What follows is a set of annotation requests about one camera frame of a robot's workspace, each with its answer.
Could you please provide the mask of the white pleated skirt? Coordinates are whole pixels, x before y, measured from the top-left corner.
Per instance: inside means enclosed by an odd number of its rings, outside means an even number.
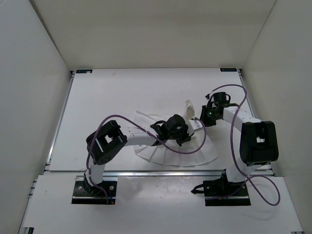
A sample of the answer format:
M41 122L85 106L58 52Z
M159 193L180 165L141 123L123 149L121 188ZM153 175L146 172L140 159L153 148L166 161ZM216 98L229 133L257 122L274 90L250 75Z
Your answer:
M194 119L195 109L190 100L185 101L184 112L180 115L186 123L188 120ZM174 140L168 140L166 145L177 152L172 152L163 145L136 145L133 149L136 156L162 166L194 167L207 164L218 157L216 148L204 132L204 128L196 131L192 135L191 141L182 144L182 146L178 146Z

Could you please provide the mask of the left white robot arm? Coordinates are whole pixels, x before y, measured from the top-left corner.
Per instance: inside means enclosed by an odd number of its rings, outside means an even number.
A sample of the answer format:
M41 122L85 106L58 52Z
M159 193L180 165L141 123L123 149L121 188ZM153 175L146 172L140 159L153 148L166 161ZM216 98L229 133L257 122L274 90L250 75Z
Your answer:
M173 140L178 146L189 142L194 134L190 123L180 115L168 120L159 120L153 124L139 125L121 115L108 116L98 129L89 135L85 172L85 188L91 194L97 194L102 188L105 165L127 146L169 146Z

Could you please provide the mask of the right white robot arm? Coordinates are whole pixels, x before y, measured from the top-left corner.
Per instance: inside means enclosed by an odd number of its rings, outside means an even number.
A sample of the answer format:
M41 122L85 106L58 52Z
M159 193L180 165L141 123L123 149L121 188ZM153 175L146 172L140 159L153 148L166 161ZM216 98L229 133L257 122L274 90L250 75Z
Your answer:
M236 190L236 183L245 180L261 166L276 161L279 156L275 124L254 118L231 103L231 96L225 92L206 95L208 100L202 106L200 120L206 127L216 125L218 120L231 124L230 147L234 152L233 131L240 133L239 157L234 157L234 165L225 169L224 180L218 184L219 191L230 195Z

